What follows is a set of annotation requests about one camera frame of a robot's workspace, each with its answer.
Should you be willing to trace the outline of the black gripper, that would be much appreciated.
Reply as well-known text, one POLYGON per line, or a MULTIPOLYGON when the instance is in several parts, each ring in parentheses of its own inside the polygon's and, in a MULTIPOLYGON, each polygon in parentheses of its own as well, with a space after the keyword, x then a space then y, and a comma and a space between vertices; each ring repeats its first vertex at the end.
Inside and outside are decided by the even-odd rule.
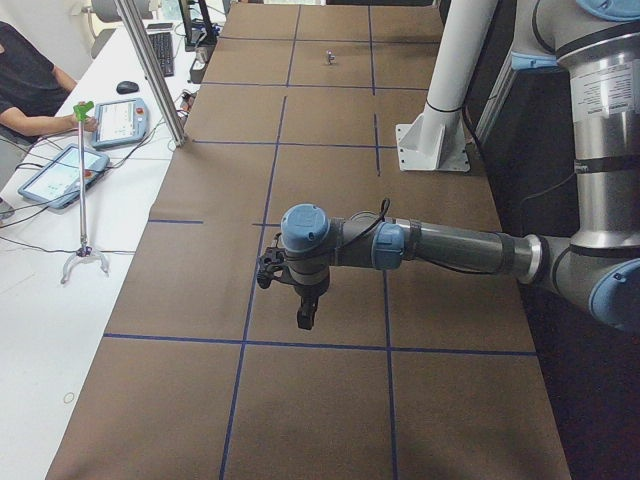
POLYGON ((297 325, 300 329, 310 330, 318 309, 317 297, 322 296, 330 285, 330 268, 320 263, 289 263, 288 270, 296 292, 302 297, 297 311, 297 325))

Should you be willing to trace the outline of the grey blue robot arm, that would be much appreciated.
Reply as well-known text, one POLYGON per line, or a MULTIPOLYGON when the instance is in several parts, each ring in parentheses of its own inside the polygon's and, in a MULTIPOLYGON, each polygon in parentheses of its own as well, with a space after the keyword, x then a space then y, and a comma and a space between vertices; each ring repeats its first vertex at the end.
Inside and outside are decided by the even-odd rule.
POLYGON ((511 65, 570 75, 579 228, 568 238, 478 232, 361 212, 290 208, 259 261, 258 285, 291 285, 313 326, 334 266, 395 269, 420 259, 538 284, 623 331, 639 328, 639 5, 521 1, 511 65))

